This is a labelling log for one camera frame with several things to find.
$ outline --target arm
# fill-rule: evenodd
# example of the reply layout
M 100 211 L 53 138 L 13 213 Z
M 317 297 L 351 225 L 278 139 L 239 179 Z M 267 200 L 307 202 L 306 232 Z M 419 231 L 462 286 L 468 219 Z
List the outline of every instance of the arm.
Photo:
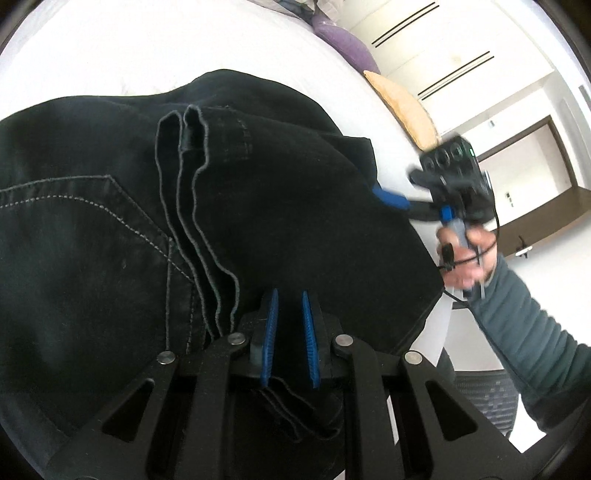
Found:
M 499 255 L 486 288 L 471 307 L 491 347 L 540 430 L 564 420 L 591 394 L 591 348 L 575 339 L 531 298 Z

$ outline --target beige pillow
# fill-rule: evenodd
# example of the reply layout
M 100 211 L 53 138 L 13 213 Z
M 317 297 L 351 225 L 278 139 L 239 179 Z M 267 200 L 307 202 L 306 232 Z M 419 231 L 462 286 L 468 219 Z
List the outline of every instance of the beige pillow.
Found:
M 428 151 L 439 145 L 441 137 L 421 102 L 386 77 L 367 70 L 363 74 L 418 148 Z

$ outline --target metal screw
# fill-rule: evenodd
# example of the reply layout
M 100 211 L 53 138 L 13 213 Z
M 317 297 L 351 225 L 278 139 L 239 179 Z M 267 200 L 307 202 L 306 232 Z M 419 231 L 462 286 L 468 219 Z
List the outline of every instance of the metal screw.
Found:
M 176 360 L 177 356 L 170 350 L 165 350 L 158 354 L 158 363 L 161 365 L 170 365 Z
M 242 345 L 246 342 L 246 336 L 243 333 L 236 332 L 228 335 L 228 343 L 230 345 Z
M 423 356 L 418 352 L 410 351 L 404 354 L 404 359 L 411 365 L 418 365 L 423 361 Z
M 335 342 L 339 346 L 351 346 L 353 345 L 353 337 L 351 335 L 337 335 Z

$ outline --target black bracket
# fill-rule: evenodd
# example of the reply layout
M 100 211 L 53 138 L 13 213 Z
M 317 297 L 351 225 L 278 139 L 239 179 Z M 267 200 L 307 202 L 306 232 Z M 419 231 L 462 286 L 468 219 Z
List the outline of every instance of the black bracket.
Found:
M 233 388 L 261 387 L 255 343 L 266 331 L 271 298 L 245 317 L 239 332 L 213 342 L 204 352 L 176 358 L 163 352 L 50 461 L 47 480 L 222 480 L 231 462 L 227 445 Z M 400 435 L 405 478 L 432 480 L 530 480 L 522 454 L 420 353 L 402 358 L 375 352 L 342 333 L 339 321 L 310 295 L 318 347 L 320 389 L 343 391 L 348 480 L 392 480 L 396 453 L 387 398 Z M 178 379 L 193 379 L 186 412 L 176 412 L 177 435 L 166 436 L 163 411 Z M 133 434 L 109 427 L 138 393 L 145 407 Z M 153 456 L 165 459 L 156 475 Z

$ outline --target white bed sheet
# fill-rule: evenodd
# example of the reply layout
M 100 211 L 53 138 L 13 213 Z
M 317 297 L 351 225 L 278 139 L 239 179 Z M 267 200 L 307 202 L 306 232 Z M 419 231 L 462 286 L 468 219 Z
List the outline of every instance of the white bed sheet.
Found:
M 246 0 L 45 0 L 0 55 L 0 119 L 62 96 L 166 92 L 216 69 L 314 99 L 343 134 L 371 139 L 384 188 L 421 195 L 406 175 L 418 151 L 365 79 L 304 22 Z M 415 228 L 435 258 L 436 226 Z M 450 312 L 442 298 L 414 344 L 435 364 Z

